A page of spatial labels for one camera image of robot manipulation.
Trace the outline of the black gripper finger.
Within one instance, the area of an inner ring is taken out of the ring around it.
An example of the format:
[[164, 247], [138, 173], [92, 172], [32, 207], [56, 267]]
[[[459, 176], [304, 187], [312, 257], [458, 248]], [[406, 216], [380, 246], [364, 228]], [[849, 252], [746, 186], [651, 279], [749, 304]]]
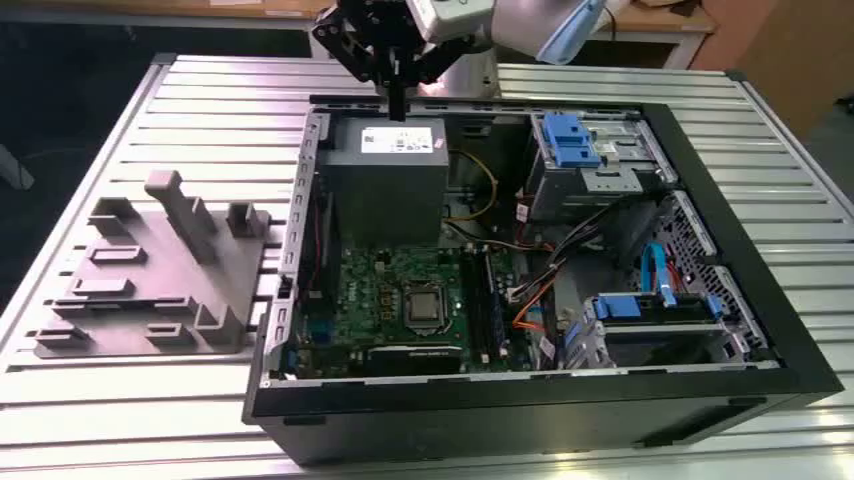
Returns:
[[443, 42], [416, 55], [414, 49], [404, 49], [398, 59], [398, 121], [403, 122], [408, 113], [408, 93], [419, 84], [432, 84], [462, 56], [460, 42]]
[[388, 118], [399, 120], [399, 76], [395, 51], [382, 30], [387, 11], [326, 9], [311, 29], [312, 38], [360, 81], [371, 81], [387, 99]]

